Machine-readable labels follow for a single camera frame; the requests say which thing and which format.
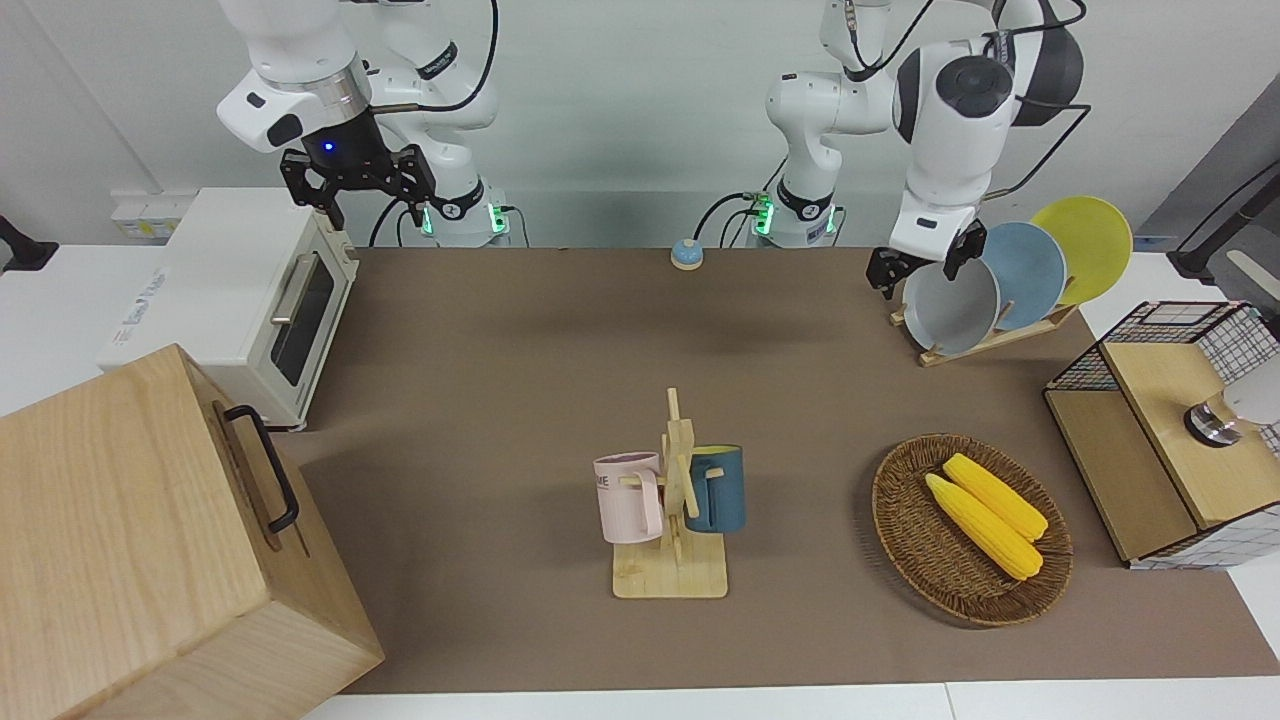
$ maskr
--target plate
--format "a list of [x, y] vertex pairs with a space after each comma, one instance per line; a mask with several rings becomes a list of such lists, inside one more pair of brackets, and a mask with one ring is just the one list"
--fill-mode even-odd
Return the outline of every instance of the plate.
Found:
[[996, 329], [1034, 325], [1053, 311], [1066, 286], [1066, 258], [1053, 236], [1030, 223], [1005, 223], [991, 228], [982, 261], [1000, 286], [1001, 302], [1014, 306]]
[[1000, 286], [982, 260], [961, 265], [955, 281], [942, 274], [942, 263], [933, 263], [908, 275], [902, 304], [906, 329], [920, 347], [960, 355], [996, 327]]
[[1115, 205], [1100, 197], [1075, 195], [1056, 200], [1032, 218], [1062, 247], [1071, 284], [1064, 305], [1079, 305], [1116, 284], [1133, 256], [1133, 231]]
[[[925, 473], [964, 452], [1009, 483], [1048, 519], [1036, 541], [1044, 556], [1041, 571], [1024, 582], [1005, 574], [938, 507]], [[1071, 536], [1057, 505], [1021, 465], [995, 447], [959, 434], [932, 434], [895, 447], [876, 470], [872, 515], [890, 561], [915, 592], [943, 611], [980, 626], [1039, 618], [1066, 591], [1071, 577]]]

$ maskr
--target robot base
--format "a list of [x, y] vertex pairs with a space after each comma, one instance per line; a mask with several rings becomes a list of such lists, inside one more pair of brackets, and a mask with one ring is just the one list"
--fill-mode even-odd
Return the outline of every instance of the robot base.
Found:
[[835, 205], [828, 205], [813, 220], [790, 217], [790, 213], [774, 211], [768, 234], [760, 234], [759, 228], [751, 228], [751, 241], [748, 247], [826, 247], [836, 234], [832, 215]]
[[509, 247], [511, 228], [498, 210], [507, 195], [489, 183], [480, 201], [458, 219], [449, 219], [434, 206], [426, 206], [426, 227], [404, 234], [404, 247]]

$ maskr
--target yellow corn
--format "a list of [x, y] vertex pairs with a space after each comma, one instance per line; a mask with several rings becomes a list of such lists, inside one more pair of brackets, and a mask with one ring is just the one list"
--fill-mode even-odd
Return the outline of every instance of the yellow corn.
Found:
[[933, 473], [924, 475], [938, 506], [969, 536], [987, 557], [1009, 573], [1015, 580], [1025, 580], [1039, 573], [1044, 559], [1027, 538], [1019, 536], [978, 498], [963, 487], [950, 483]]
[[1001, 520], [1024, 538], [1036, 542], [1044, 537], [1048, 529], [1048, 520], [1039, 510], [1032, 507], [1030, 502], [1018, 495], [1014, 488], [1004, 480], [992, 475], [989, 470], [977, 464], [968, 455], [960, 452], [951, 456], [942, 464], [955, 484], [969, 491]]

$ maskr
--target black cable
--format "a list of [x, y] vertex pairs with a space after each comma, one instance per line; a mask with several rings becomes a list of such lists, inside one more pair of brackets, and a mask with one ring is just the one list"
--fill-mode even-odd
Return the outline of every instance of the black cable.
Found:
[[[739, 210], [739, 211], [731, 214], [728, 218], [726, 218], [724, 219], [724, 225], [721, 228], [721, 241], [719, 241], [719, 245], [717, 245], [717, 247], [724, 247], [724, 237], [728, 234], [728, 227], [731, 224], [733, 224], [733, 218], [736, 218], [739, 215], [742, 215], [742, 223], [746, 224], [746, 220], [748, 220], [746, 217], [748, 215], [754, 215], [754, 214], [755, 214], [755, 205], [751, 205], [751, 208], [748, 208], [746, 210]], [[728, 246], [733, 247], [733, 243], [731, 242], [731, 243], [728, 243]]]
[[[760, 186], [760, 192], [768, 192], [769, 191], [769, 186], [773, 184], [773, 181], [777, 179], [778, 174], [782, 173], [782, 168], [786, 164], [787, 164], [787, 155], [783, 155], [782, 159], [778, 160], [778, 167], [773, 168], [773, 174], [769, 176], [769, 179], [764, 181], [764, 184]], [[751, 210], [756, 210], [758, 205], [759, 205], [759, 200], [751, 202]], [[728, 246], [730, 247], [733, 247], [735, 245], [737, 245], [737, 236], [742, 234], [742, 228], [746, 227], [746, 220], [748, 220], [748, 218], [744, 217], [742, 222], [737, 224], [737, 229], [733, 231], [733, 240], [728, 241]]]
[[1052, 23], [1043, 23], [1043, 24], [1038, 24], [1038, 26], [1015, 27], [1015, 28], [1011, 28], [1011, 29], [997, 29], [995, 32], [986, 32], [986, 33], [983, 33], [983, 37], [995, 37], [995, 36], [1001, 35], [1001, 33], [1004, 33], [1004, 35], [1025, 35], [1028, 32], [1048, 32], [1051, 29], [1057, 29], [1060, 27], [1073, 26], [1073, 24], [1083, 20], [1084, 15], [1089, 12], [1089, 9], [1084, 6], [1084, 0], [1070, 0], [1070, 1], [1071, 1], [1073, 5], [1075, 5], [1076, 8], [1080, 9], [1080, 13], [1076, 14], [1074, 18], [1066, 18], [1065, 20], [1055, 20]]
[[983, 195], [982, 196], [983, 201], [995, 200], [997, 197], [1005, 197], [1006, 195], [1011, 195], [1011, 193], [1018, 192], [1019, 190], [1021, 190], [1023, 186], [1025, 186], [1028, 182], [1030, 182], [1030, 179], [1033, 177], [1036, 177], [1036, 173], [1038, 173], [1039, 169], [1044, 167], [1044, 163], [1048, 163], [1048, 159], [1053, 156], [1053, 152], [1057, 152], [1057, 149], [1061, 147], [1064, 142], [1066, 142], [1066, 138], [1071, 137], [1071, 133], [1075, 132], [1075, 128], [1080, 127], [1080, 123], [1084, 122], [1084, 118], [1089, 117], [1089, 111], [1093, 110], [1093, 105], [1087, 105], [1087, 104], [1083, 104], [1083, 102], [1082, 104], [1065, 104], [1064, 105], [1064, 104], [1060, 104], [1060, 102], [1041, 102], [1039, 100], [1030, 100], [1030, 99], [1023, 97], [1020, 95], [1015, 95], [1014, 97], [1016, 97], [1021, 102], [1025, 102], [1028, 105], [1034, 105], [1037, 108], [1052, 108], [1052, 109], [1057, 109], [1057, 110], [1079, 110], [1080, 114], [1066, 128], [1066, 132], [1064, 132], [1057, 138], [1057, 142], [1055, 142], [1048, 149], [1048, 152], [1044, 152], [1044, 156], [1039, 159], [1039, 163], [1036, 163], [1036, 167], [1032, 168], [1032, 170], [1029, 173], [1027, 173], [1025, 177], [1023, 177], [1023, 179], [1018, 181], [1016, 184], [1012, 184], [1010, 187], [1005, 187], [1005, 188], [1001, 188], [1001, 190], [993, 190], [993, 191]]
[[378, 240], [378, 231], [383, 228], [383, 222], [387, 220], [387, 215], [392, 214], [392, 208], [394, 208], [397, 202], [399, 202], [399, 197], [392, 197], [392, 201], [383, 208], [383, 213], [378, 215], [378, 222], [374, 223], [374, 232], [369, 233], [369, 247], [374, 246], [374, 241]]
[[520, 232], [525, 236], [525, 247], [532, 249], [532, 243], [529, 242], [529, 223], [525, 222], [525, 211], [515, 205], [503, 205], [502, 208], [520, 215]]
[[461, 110], [475, 100], [480, 91], [484, 90], [485, 82], [489, 79], [489, 70], [493, 69], [493, 58], [498, 53], [498, 0], [489, 0], [489, 5], [493, 8], [493, 29], [489, 33], [489, 55], [484, 60], [484, 69], [480, 70], [480, 79], [476, 86], [466, 96], [466, 99], [454, 102], [452, 105], [419, 105], [416, 102], [402, 102], [398, 105], [383, 105], [379, 108], [372, 108], [375, 115], [383, 115], [387, 113], [451, 113], [453, 110]]
[[1244, 183], [1240, 184], [1240, 187], [1233, 190], [1231, 195], [1228, 195], [1226, 197], [1224, 197], [1221, 202], [1219, 202], [1212, 210], [1208, 211], [1208, 215], [1204, 215], [1204, 218], [1194, 228], [1192, 228], [1192, 232], [1187, 233], [1187, 237], [1184, 237], [1183, 241], [1178, 243], [1178, 247], [1174, 249], [1174, 252], [1179, 252], [1184, 247], [1187, 247], [1187, 243], [1190, 242], [1193, 237], [1196, 237], [1196, 233], [1198, 233], [1201, 229], [1204, 228], [1204, 225], [1210, 222], [1210, 219], [1213, 215], [1217, 215], [1219, 211], [1221, 211], [1222, 208], [1226, 208], [1226, 204], [1230, 202], [1231, 200], [1234, 200], [1236, 195], [1244, 192], [1244, 188], [1247, 188], [1251, 184], [1258, 182], [1258, 178], [1261, 178], [1262, 176], [1270, 173], [1272, 169], [1275, 169], [1276, 165], [1280, 165], [1280, 159], [1274, 160], [1270, 165], [1267, 165], [1266, 168], [1262, 168], [1261, 170], [1258, 170], [1257, 173], [1254, 173], [1253, 177], [1251, 177], [1249, 179], [1244, 181]]
[[911, 24], [906, 26], [906, 32], [904, 32], [902, 37], [899, 38], [897, 45], [893, 46], [893, 51], [888, 54], [888, 58], [884, 58], [883, 60], [876, 64], [868, 64], [867, 60], [863, 60], [863, 53], [861, 50], [858, 49], [858, 31], [855, 29], [849, 33], [849, 38], [854, 44], [854, 56], [858, 58], [858, 61], [863, 64], [861, 72], [868, 72], [868, 70], [870, 72], [870, 74], [867, 76], [868, 78], [883, 70], [886, 67], [888, 67], [890, 63], [893, 61], [893, 58], [897, 56], [897, 51], [902, 49], [902, 45], [906, 45], [906, 38], [911, 37], [911, 32], [915, 31], [915, 26], [920, 24], [920, 20], [924, 18], [924, 13], [929, 9], [931, 5], [933, 5], [933, 0], [925, 0], [924, 5], [920, 6], [920, 12], [916, 13], [915, 18], [911, 20]]
[[849, 210], [845, 210], [844, 205], [837, 205], [835, 211], [840, 213], [840, 224], [836, 225], [836, 237], [835, 237], [835, 240], [831, 241], [831, 246], [832, 247], [835, 247], [836, 243], [840, 242], [840, 233], [844, 232], [844, 229], [845, 229], [845, 220], [849, 219]]
[[402, 210], [399, 217], [396, 218], [396, 247], [404, 247], [404, 237], [401, 234], [401, 224], [404, 223], [406, 215], [412, 215], [412, 213]]
[[754, 192], [733, 192], [733, 193], [726, 195], [724, 197], [721, 197], [719, 200], [717, 200], [716, 202], [713, 202], [712, 206], [708, 208], [705, 213], [703, 213], [703, 219], [698, 220], [698, 228], [694, 231], [694, 240], [698, 240], [703, 234], [703, 225], [705, 225], [707, 220], [710, 219], [712, 213], [714, 213], [716, 210], [719, 210], [719, 208], [722, 205], [724, 205], [726, 202], [732, 202], [735, 200], [755, 200], [755, 193]]

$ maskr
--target brown tablecloth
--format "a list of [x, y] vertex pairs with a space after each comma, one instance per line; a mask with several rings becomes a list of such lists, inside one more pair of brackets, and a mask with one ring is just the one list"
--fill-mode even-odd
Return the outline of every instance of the brown tablecloth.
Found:
[[[1230, 578], [1116, 559], [1041, 388], [1091, 337], [922, 369], [863, 251], [379, 250], [310, 429], [279, 438], [387, 650], [349, 692], [567, 691], [1280, 671]], [[668, 386], [700, 442], [745, 448], [730, 594], [611, 594], [594, 457], [658, 450]], [[993, 630], [893, 574], [869, 483], [931, 432], [1001, 447], [1053, 493], [1075, 574]]]

